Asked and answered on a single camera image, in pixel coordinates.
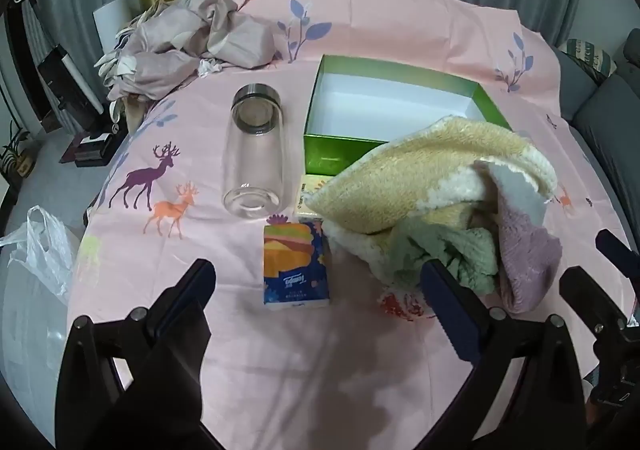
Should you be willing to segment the purple mesh bath pouf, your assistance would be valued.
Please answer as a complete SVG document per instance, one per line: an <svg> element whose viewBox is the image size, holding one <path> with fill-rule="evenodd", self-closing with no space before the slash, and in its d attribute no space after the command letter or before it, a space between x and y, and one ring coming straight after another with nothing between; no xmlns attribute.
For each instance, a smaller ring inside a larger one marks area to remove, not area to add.
<svg viewBox="0 0 640 450"><path fill-rule="evenodd" d="M562 257L561 241L544 226L546 199L521 173L496 163L480 162L495 196L499 293L512 314L525 314L542 302Z"/></svg>

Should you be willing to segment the green fluffy cloth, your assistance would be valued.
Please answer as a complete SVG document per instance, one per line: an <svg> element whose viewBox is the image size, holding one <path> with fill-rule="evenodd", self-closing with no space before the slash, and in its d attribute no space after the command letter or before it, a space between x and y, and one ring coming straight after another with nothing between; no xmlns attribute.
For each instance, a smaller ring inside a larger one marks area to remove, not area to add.
<svg viewBox="0 0 640 450"><path fill-rule="evenodd" d="M422 266L439 260L459 284L477 295L496 290L498 257L494 236L485 228L455 229L419 217L403 219L388 238L384 274L394 288L412 291Z"/></svg>

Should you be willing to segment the red white knitted sock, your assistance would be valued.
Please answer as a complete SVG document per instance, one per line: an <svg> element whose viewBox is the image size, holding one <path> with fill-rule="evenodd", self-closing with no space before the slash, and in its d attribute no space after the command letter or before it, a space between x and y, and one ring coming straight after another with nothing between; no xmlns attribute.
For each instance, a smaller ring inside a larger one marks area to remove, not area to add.
<svg viewBox="0 0 640 450"><path fill-rule="evenodd" d="M388 288L378 298L378 306L386 314L409 322L435 317L431 306L418 292Z"/></svg>

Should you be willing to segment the yellow cream fluffy towel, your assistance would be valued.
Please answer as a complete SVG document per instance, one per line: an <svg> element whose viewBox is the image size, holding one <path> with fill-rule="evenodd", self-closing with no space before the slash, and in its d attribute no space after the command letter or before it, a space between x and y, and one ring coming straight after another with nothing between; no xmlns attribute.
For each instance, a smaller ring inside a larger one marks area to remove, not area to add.
<svg viewBox="0 0 640 450"><path fill-rule="evenodd" d="M502 126L447 116L426 129L382 144L305 196L326 234L367 262L387 285L412 288L413 278L390 268L388 236L403 219L432 216L462 227L470 207L491 203L492 168L523 184L539 203L558 177L533 144Z"/></svg>

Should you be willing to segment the blue orange tissue pack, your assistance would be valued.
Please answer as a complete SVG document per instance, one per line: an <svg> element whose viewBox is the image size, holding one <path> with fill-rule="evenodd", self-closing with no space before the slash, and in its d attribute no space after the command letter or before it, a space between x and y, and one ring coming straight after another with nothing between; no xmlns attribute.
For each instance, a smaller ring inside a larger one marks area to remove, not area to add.
<svg viewBox="0 0 640 450"><path fill-rule="evenodd" d="M321 222L265 226L262 275L262 298L270 309L326 306L330 290Z"/></svg>

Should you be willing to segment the grey sofa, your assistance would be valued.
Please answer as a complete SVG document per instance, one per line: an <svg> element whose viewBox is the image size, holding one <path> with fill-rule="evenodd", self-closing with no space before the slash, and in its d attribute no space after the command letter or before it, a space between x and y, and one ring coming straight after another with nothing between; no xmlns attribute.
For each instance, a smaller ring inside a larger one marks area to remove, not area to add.
<svg viewBox="0 0 640 450"><path fill-rule="evenodd" d="M561 67L561 116L588 160L614 193L612 202L639 237L639 30L634 28L613 58L616 71L595 83L574 61L555 49Z"/></svg>

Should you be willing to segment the white plastic bag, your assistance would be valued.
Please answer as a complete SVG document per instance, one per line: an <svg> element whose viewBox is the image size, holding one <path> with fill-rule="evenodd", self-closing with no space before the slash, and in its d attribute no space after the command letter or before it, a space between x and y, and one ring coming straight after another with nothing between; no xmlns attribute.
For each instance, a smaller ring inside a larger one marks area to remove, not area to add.
<svg viewBox="0 0 640 450"><path fill-rule="evenodd" d="M80 241L62 220L39 205L32 206L26 220L2 236L1 246L13 246L9 263L33 274L63 305L68 305L73 270Z"/></svg>

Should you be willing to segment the striped cushion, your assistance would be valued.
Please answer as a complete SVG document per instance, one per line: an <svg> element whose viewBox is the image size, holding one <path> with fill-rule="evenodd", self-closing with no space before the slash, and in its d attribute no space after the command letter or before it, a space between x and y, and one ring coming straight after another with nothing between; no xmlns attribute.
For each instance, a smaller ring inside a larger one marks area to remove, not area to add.
<svg viewBox="0 0 640 450"><path fill-rule="evenodd" d="M601 47L588 42L570 38L560 46L560 51L574 61L591 79L603 83L617 69L613 58Z"/></svg>

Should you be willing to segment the pink patterned tablecloth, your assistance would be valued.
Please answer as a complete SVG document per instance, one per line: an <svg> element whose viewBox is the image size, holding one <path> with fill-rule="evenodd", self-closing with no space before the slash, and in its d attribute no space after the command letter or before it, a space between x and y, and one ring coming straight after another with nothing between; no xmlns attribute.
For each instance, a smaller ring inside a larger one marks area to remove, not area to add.
<svg viewBox="0 0 640 450"><path fill-rule="evenodd" d="M437 230L489 305L558 314L579 370L594 338L559 280L623 230L561 114L561 67L512 10L461 0L231 0L276 44L157 103L96 202L70 318L150 306L215 267L198 422L229 449L411 449L471 371L418 289Z"/></svg>

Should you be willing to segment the yellow tissue pack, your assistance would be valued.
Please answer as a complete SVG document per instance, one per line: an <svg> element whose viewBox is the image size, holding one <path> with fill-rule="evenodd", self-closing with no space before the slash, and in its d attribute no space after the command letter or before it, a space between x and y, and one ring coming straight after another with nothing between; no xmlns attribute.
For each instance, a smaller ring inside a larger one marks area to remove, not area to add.
<svg viewBox="0 0 640 450"><path fill-rule="evenodd" d="M301 220L316 219L319 215L308 207L307 200L321 190L332 176L306 174L300 178L294 208L295 217Z"/></svg>

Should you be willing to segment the clear glass bottle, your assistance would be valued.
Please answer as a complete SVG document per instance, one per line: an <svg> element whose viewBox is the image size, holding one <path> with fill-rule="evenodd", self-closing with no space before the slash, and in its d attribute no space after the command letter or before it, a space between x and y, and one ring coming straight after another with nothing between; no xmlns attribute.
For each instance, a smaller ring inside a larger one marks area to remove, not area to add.
<svg viewBox="0 0 640 450"><path fill-rule="evenodd" d="M284 133L280 96L266 84L248 84L234 95L222 156L222 204L244 219L281 209Z"/></svg>

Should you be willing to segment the green cardboard box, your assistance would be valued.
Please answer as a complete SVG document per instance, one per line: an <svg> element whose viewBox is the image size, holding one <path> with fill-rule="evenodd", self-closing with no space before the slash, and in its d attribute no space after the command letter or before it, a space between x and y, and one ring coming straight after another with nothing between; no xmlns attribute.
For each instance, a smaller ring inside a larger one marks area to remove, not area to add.
<svg viewBox="0 0 640 450"><path fill-rule="evenodd" d="M480 83L408 64L324 56L304 129L305 172L335 176L447 116L509 128Z"/></svg>

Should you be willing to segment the crumpled beige pink cloth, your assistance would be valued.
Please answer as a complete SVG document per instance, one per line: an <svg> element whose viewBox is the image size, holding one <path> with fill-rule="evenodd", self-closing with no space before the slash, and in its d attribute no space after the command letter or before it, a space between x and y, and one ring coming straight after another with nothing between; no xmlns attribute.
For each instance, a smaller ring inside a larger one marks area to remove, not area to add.
<svg viewBox="0 0 640 450"><path fill-rule="evenodd" d="M158 101L196 74L203 60L251 70L275 53L269 25L233 0L157 0L116 35L116 46L94 66L108 100Z"/></svg>

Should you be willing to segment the white cylinder lamp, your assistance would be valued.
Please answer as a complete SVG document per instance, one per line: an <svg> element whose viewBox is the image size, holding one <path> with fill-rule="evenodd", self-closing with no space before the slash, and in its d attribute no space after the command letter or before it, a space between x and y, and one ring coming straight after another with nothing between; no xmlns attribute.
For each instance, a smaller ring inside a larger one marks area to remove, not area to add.
<svg viewBox="0 0 640 450"><path fill-rule="evenodd" d="M93 11L99 40L104 54L116 45L117 33L131 20L128 0L112 0Z"/></svg>

